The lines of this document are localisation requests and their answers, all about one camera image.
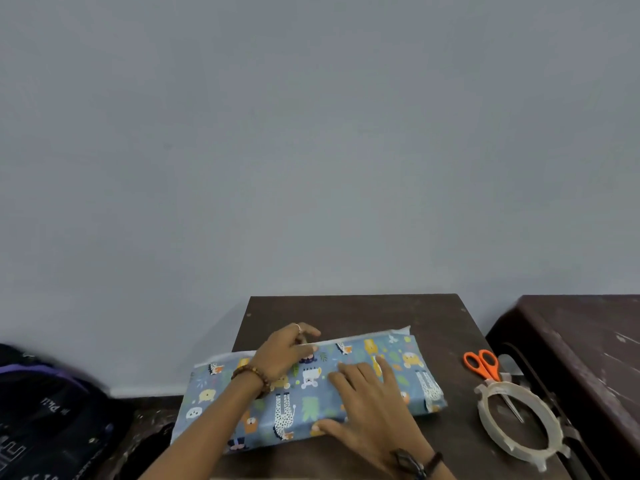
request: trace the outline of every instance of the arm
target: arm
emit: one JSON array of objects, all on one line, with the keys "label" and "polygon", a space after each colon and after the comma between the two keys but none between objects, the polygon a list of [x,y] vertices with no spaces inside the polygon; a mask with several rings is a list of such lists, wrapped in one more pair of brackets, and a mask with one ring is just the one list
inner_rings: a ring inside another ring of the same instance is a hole
[{"label": "arm", "polygon": [[[406,407],[396,376],[387,361],[376,357],[384,382],[380,382],[368,363],[338,364],[340,372],[331,372],[329,380],[338,389],[347,411],[348,422],[321,419],[314,428],[332,435],[373,466],[398,480],[411,480],[400,471],[391,452],[402,448],[425,465],[435,454],[431,445]],[[455,480],[442,462],[433,480]]]},{"label": "arm", "polygon": [[[311,355],[316,346],[295,345],[300,330],[318,336],[310,325],[292,323],[271,334],[258,349],[251,364],[270,381],[281,377],[302,357]],[[251,371],[236,376],[220,397],[158,457],[140,480],[207,480],[222,455],[227,441],[249,404],[260,394],[262,380]]]}]

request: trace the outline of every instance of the black bracelet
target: black bracelet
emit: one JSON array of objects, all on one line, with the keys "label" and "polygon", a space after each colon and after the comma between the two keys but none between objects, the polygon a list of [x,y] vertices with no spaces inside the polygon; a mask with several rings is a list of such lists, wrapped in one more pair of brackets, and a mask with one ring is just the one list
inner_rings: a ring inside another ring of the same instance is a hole
[{"label": "black bracelet", "polygon": [[391,452],[396,457],[396,462],[400,470],[411,473],[414,475],[415,480],[426,480],[431,478],[433,472],[442,461],[442,453],[439,451],[433,455],[426,465],[422,465],[420,462],[409,453],[407,450],[398,449]]}]

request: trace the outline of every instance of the brown bead bracelet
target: brown bead bracelet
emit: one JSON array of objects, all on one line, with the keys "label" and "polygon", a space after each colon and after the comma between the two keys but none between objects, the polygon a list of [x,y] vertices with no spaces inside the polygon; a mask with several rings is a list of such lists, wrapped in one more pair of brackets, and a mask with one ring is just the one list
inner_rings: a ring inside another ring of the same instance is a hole
[{"label": "brown bead bracelet", "polygon": [[231,375],[231,380],[233,380],[238,374],[242,374],[245,371],[253,372],[256,376],[260,377],[260,379],[262,380],[263,386],[262,386],[262,389],[260,389],[260,395],[256,397],[256,399],[261,399],[271,392],[271,382],[269,382],[268,377],[265,375],[263,371],[259,370],[257,367],[254,367],[250,363],[241,365],[240,367],[238,367],[234,371],[233,375]]}]

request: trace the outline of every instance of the blue wrapping paper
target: blue wrapping paper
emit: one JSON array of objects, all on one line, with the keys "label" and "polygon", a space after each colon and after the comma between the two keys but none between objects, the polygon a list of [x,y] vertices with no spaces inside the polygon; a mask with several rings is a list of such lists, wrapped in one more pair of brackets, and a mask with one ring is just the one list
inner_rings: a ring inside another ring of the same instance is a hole
[{"label": "blue wrapping paper", "polygon": [[[318,350],[302,359],[272,384],[272,393],[256,399],[244,413],[226,452],[245,451],[320,434],[313,424],[323,418],[344,421],[342,400],[327,375],[338,362],[370,363],[380,379],[374,356],[383,355],[394,370],[398,386],[414,416],[439,411],[447,405],[442,389],[418,350],[409,327],[346,339],[319,342]],[[255,352],[233,352],[194,367],[180,406],[172,442],[199,417],[228,386],[233,371],[248,363]]]}]

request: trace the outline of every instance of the roll of clear tape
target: roll of clear tape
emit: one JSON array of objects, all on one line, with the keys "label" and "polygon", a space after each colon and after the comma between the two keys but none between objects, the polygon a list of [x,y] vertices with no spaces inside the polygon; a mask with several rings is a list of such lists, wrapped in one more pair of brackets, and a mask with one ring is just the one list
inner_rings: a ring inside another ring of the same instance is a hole
[{"label": "roll of clear tape", "polygon": [[[474,391],[481,396],[478,400],[478,414],[480,414],[480,421],[482,421],[484,429],[491,436],[491,439],[507,453],[520,460],[532,463],[540,472],[547,470],[547,459],[556,453],[560,452],[567,458],[569,457],[570,450],[567,445],[563,444],[563,429],[560,421],[553,414],[553,411],[549,409],[549,406],[530,390],[512,382],[496,382],[492,379],[487,379],[484,384],[480,384]],[[489,397],[496,394],[508,395],[531,408],[547,431],[547,448],[542,450],[528,448],[517,443],[501,430],[489,411]]]}]

